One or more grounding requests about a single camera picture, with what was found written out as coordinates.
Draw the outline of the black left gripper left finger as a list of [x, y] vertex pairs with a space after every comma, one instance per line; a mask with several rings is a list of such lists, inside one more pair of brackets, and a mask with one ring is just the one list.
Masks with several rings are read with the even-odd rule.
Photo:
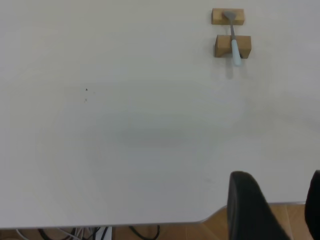
[[227, 225], [230, 240], [288, 240], [258, 183], [247, 172], [229, 177]]

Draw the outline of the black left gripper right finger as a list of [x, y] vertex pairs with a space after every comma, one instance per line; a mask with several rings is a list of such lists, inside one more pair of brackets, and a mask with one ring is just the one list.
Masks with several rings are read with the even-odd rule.
[[316, 170], [310, 182], [305, 202], [304, 218], [314, 240], [320, 239], [320, 171]]

